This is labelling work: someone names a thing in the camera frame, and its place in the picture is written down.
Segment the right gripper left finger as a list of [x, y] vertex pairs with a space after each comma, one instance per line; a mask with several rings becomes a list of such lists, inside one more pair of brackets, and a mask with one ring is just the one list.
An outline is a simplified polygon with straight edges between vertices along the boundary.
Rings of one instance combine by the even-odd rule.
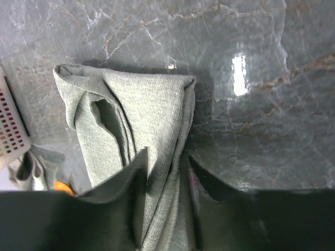
[[1, 250], [139, 250], [148, 154], [90, 191], [1, 193]]

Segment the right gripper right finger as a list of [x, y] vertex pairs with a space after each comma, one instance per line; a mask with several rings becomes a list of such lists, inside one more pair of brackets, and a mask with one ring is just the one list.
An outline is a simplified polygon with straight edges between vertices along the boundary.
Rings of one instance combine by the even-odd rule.
[[239, 190], [186, 159], [190, 250], [334, 250], [333, 189]]

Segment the grey cloth napkin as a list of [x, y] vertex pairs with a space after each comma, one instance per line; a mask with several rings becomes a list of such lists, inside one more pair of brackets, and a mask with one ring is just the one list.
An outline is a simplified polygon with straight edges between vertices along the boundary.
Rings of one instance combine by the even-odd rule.
[[192, 125], [196, 79], [58, 65], [53, 76], [97, 186], [148, 150], [142, 250], [168, 250], [180, 195], [180, 158]]

